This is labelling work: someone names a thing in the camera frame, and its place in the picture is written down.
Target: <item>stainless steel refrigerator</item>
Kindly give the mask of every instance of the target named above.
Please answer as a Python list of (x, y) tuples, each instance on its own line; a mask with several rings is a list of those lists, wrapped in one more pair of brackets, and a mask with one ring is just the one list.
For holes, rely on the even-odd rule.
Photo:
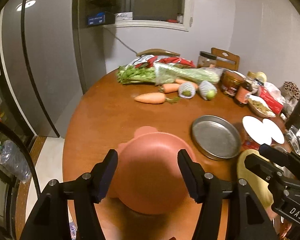
[(83, 93), (106, 74), (102, 30), (79, 0), (9, 0), (0, 12), (0, 82), (23, 124), (65, 137)]

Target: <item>white box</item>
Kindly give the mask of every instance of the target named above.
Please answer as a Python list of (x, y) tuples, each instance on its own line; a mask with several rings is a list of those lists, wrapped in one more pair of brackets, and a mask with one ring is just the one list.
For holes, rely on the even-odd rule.
[(116, 13), (115, 18), (133, 18), (133, 12)]
[(132, 21), (133, 20), (133, 17), (120, 17), (120, 18), (116, 18), (115, 21), (116, 22), (122, 22), (122, 21)]

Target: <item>white floor tile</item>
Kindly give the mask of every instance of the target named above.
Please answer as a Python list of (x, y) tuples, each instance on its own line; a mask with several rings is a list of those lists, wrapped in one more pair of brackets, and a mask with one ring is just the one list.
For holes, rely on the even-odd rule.
[[(46, 138), (43, 145), (40, 156), (37, 160), (35, 170), (39, 179), (40, 189), (43, 191), (46, 184), (51, 179), (57, 179), (59, 182), (63, 182), (62, 175), (62, 156), (63, 156), (63, 138)], [(31, 180), (29, 194), (27, 197), (26, 214), (27, 220), (35, 202), (37, 201), (36, 191), (34, 187), (33, 179)], [(69, 212), (69, 220), (72, 222), (72, 218)]]

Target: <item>wooden table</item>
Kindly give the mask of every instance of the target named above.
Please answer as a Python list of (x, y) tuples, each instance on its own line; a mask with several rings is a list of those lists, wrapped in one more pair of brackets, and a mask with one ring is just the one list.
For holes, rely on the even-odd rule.
[[(252, 115), (248, 107), (239, 107), (233, 99), (220, 91), (212, 101), (195, 95), (181, 99), (176, 104), (149, 105), (133, 100), (137, 95), (157, 92), (153, 85), (121, 85), (116, 81), (116, 71), (99, 80), (83, 96), (75, 110), (65, 138), (63, 151), (63, 179), (75, 180), (101, 162), (108, 150), (133, 138), (141, 126), (153, 126), (159, 131), (174, 134), (185, 140), (194, 150), (197, 161), (206, 172), (219, 179), (236, 180), (236, 161), (214, 161), (201, 154), (190, 137), (190, 127), (196, 118), (211, 114), (233, 124), (243, 134), (242, 118)], [(170, 98), (177, 93), (169, 94)], [(283, 129), (280, 118), (272, 119)], [(95, 205), (106, 239), (153, 240), (191, 239), (201, 205), (188, 197), (184, 204), (172, 213), (158, 216), (140, 215), (118, 199), (105, 198)], [(69, 209), (75, 220), (73, 202)], [(228, 202), (224, 200), (218, 239), (225, 239)]]

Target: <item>carrot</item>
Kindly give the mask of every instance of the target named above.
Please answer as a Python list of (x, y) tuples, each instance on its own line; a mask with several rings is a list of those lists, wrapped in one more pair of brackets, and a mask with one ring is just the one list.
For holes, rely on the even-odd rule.
[(187, 80), (183, 80), (183, 79), (176, 79), (176, 83), (178, 83), (180, 85), (183, 84), (183, 83), (185, 83), (185, 82), (192, 83), (194, 85), (195, 90), (198, 90), (198, 85), (196, 83), (191, 82), (191, 81), (187, 81)]
[(179, 87), (180, 84), (176, 84), (176, 83), (164, 84), (159, 88), (159, 92), (166, 93), (166, 94), (171, 92), (177, 92)]
[(174, 99), (167, 98), (165, 94), (157, 92), (157, 93), (147, 93), (143, 95), (139, 95), (134, 98), (135, 101), (146, 103), (146, 104), (162, 104), (165, 101), (173, 103), (179, 100), (178, 97)]

